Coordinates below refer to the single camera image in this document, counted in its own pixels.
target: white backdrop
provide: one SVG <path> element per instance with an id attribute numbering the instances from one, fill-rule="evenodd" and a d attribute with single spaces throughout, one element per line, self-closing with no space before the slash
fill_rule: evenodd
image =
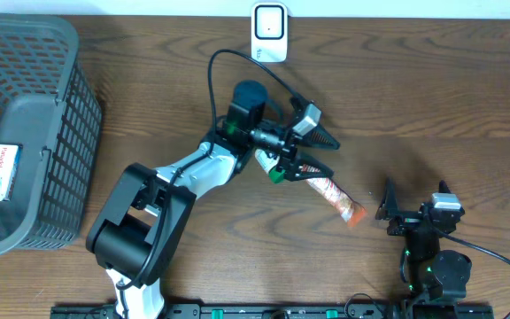
<path id="1" fill-rule="evenodd" d="M 283 0 L 294 17 L 510 19 L 510 0 Z M 0 12 L 249 16 L 253 0 L 0 0 Z"/>

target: snack package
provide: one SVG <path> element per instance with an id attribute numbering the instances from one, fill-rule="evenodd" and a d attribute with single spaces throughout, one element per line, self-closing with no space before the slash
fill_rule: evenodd
<path id="1" fill-rule="evenodd" d="M 271 169 L 273 169 L 278 162 L 278 159 L 269 158 L 267 154 L 261 150 L 255 151 L 255 158 L 267 174 L 271 172 Z M 308 167 L 307 165 L 304 165 L 302 170 L 306 172 L 318 171 L 317 168 Z M 353 200 L 344 190 L 340 189 L 330 178 L 311 178 L 305 181 L 337 209 L 348 227 L 357 225 L 357 223 L 365 217 L 367 213 L 366 209 Z"/>

